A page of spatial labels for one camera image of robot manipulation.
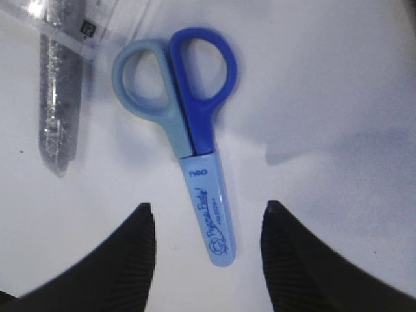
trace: black object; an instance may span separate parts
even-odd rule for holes
[[[0,307],[14,299],[16,298],[3,291],[0,291]]]
[[[155,258],[155,223],[143,203],[81,262],[22,299],[7,297],[0,312],[143,312]]]
[[[402,0],[408,13],[413,32],[416,34],[416,0]]]
[[[335,253],[278,201],[265,211],[261,253],[275,312],[416,311],[415,299]]]

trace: scissor handle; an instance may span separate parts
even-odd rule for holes
[[[181,46],[184,42],[193,39],[202,39],[213,44],[221,52],[226,62],[226,81],[222,88],[209,99],[198,99],[192,94],[183,64]],[[235,56],[227,42],[219,34],[204,28],[187,28],[175,33],[170,40],[170,56],[196,154],[212,153],[215,150],[215,144],[211,128],[211,116],[213,111],[223,104],[233,91],[237,80]]]
[[[159,63],[166,93],[168,95],[168,105],[163,108],[151,108],[139,105],[131,93],[125,89],[123,82],[123,72],[127,61],[137,53],[145,51],[152,52]],[[182,115],[180,104],[178,103],[175,86],[168,59],[163,45],[155,40],[140,40],[133,42],[124,48],[114,61],[112,69],[112,84],[114,91],[121,104],[132,114],[156,122],[166,132],[172,148],[178,158],[192,156],[192,144],[188,135],[186,121]]]

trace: light blue blade cover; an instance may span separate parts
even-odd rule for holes
[[[235,238],[217,152],[179,160],[211,261],[226,267],[235,258]]]

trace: light blue handle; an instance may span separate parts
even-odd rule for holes
[[[145,51],[154,53],[159,63],[166,93],[168,94],[169,103],[167,107],[157,109],[143,107],[125,89],[123,73],[127,61],[134,54]],[[188,157],[193,154],[187,125],[179,106],[174,80],[162,44],[154,40],[141,40],[124,48],[114,61],[112,84],[118,99],[128,111],[138,117],[156,122],[164,129],[177,158]]]
[[[179,160],[211,261],[226,267],[235,258],[235,238],[217,152]]]

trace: children's scissors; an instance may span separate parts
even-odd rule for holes
[[[213,44],[227,65],[224,85],[209,99],[199,99],[192,94],[185,72],[181,48],[193,39]],[[126,90],[123,82],[123,72],[129,58],[146,51],[155,54],[161,69],[169,102],[164,108],[140,105]],[[127,110],[158,123],[165,130],[179,158],[209,257],[214,264],[225,267],[234,260],[235,239],[224,177],[215,149],[211,116],[232,92],[237,78],[237,64],[227,42],[208,29],[188,28],[175,33],[170,40],[169,52],[170,55],[167,55],[164,46],[153,40],[141,40],[127,46],[114,63],[114,90]]]

